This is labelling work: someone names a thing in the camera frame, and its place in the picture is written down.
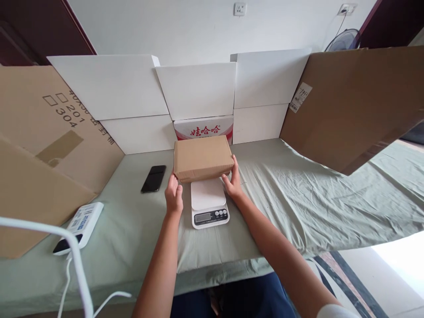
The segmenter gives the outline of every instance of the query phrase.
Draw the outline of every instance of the barcode label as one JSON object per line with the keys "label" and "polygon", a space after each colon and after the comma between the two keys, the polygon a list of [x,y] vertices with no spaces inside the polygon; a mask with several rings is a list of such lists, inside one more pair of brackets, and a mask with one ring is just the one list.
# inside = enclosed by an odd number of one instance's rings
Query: barcode label
{"label": "barcode label", "polygon": [[296,105],[295,105],[295,104],[293,104],[293,103],[290,103],[289,107],[290,107],[290,109],[291,109],[291,110],[293,110],[295,113],[297,113],[297,111],[299,110],[299,107],[298,107],[298,106],[296,106]]}
{"label": "barcode label", "polygon": [[293,96],[293,99],[291,100],[291,103],[289,105],[290,109],[297,113],[303,102],[305,101],[306,97],[308,97],[310,91],[312,90],[312,87],[309,86],[306,83],[300,84],[296,94]]}

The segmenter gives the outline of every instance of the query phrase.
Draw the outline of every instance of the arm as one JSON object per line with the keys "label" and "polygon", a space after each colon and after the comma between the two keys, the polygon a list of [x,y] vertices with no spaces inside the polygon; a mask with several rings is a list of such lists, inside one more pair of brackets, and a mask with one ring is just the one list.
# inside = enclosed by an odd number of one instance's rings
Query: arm
{"label": "arm", "polygon": [[172,172],[165,190],[167,213],[146,277],[137,298],[133,318],[169,317],[174,297],[178,261],[178,224],[182,212],[182,185]]}
{"label": "arm", "polygon": [[302,255],[243,193],[239,166],[233,155],[231,182],[222,175],[228,194],[237,204],[259,250],[275,270],[281,284],[304,318],[316,318],[326,304],[340,305],[315,276]]}

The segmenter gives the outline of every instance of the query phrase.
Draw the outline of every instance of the wall socket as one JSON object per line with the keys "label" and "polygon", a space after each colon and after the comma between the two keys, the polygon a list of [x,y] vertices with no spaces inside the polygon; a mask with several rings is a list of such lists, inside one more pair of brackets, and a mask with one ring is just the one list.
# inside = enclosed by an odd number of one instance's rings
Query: wall socket
{"label": "wall socket", "polygon": [[352,15],[358,4],[342,4],[337,15],[345,15],[343,10],[346,10],[346,16]]}
{"label": "wall socket", "polygon": [[246,14],[247,4],[244,2],[236,2],[234,4],[234,15],[235,16],[244,16]]}

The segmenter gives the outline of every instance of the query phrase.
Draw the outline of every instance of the digital kitchen scale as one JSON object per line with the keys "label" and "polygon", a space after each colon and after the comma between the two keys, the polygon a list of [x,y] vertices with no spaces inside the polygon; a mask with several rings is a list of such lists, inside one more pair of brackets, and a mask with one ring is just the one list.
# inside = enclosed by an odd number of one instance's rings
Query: digital kitchen scale
{"label": "digital kitchen scale", "polygon": [[230,220],[220,178],[191,183],[191,215],[191,223],[198,230]]}

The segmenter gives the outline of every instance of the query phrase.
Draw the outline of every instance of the blue pants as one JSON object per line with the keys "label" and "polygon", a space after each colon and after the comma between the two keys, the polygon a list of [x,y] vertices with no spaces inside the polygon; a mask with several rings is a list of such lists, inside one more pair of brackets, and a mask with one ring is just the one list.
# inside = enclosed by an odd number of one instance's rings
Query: blue pants
{"label": "blue pants", "polygon": [[[284,317],[295,318],[286,292],[275,273],[225,285],[222,317]],[[175,296],[171,318],[213,317],[208,294],[193,291]]]}

